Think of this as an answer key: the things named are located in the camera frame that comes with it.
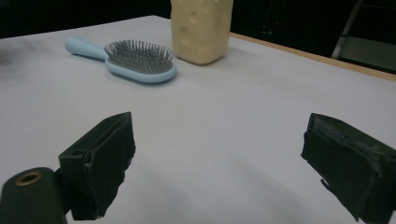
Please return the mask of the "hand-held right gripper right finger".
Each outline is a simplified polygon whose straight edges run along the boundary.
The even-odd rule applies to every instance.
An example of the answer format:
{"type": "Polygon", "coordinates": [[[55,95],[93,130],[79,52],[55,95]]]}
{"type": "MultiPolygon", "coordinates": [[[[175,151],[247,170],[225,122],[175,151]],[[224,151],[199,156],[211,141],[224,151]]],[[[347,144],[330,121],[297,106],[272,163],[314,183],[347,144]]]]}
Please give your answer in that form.
{"type": "Polygon", "coordinates": [[[396,211],[396,150],[332,117],[311,114],[302,158],[346,210],[366,224],[396,211]]]}

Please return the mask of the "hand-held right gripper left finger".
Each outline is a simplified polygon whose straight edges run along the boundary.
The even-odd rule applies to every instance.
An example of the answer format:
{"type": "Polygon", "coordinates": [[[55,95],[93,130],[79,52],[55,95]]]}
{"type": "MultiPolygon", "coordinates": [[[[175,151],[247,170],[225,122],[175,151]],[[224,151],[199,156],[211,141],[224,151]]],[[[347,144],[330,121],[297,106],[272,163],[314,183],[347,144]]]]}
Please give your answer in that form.
{"type": "Polygon", "coordinates": [[[100,121],[59,155],[58,183],[65,212],[96,220],[113,203],[135,154],[132,114],[100,121]]]}

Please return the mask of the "light blue hairbrush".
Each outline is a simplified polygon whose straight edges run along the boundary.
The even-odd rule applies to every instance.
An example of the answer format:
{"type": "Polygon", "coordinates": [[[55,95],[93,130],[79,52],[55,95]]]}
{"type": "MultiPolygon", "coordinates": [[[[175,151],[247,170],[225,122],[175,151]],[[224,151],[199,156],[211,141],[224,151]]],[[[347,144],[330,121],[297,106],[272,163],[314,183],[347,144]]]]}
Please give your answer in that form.
{"type": "Polygon", "coordinates": [[[69,36],[64,47],[72,54],[102,60],[110,72],[138,82],[161,83],[177,74],[174,52],[145,41],[119,40],[99,47],[69,36]]]}

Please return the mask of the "grey metal stand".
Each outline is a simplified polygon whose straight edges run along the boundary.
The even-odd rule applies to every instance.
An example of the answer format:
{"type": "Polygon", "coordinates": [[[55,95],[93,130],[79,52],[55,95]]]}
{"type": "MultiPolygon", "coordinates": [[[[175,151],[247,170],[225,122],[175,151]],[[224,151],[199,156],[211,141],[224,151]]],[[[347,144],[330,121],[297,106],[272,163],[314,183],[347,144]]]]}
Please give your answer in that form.
{"type": "Polygon", "coordinates": [[[356,0],[332,58],[396,74],[396,0],[356,0]]]}

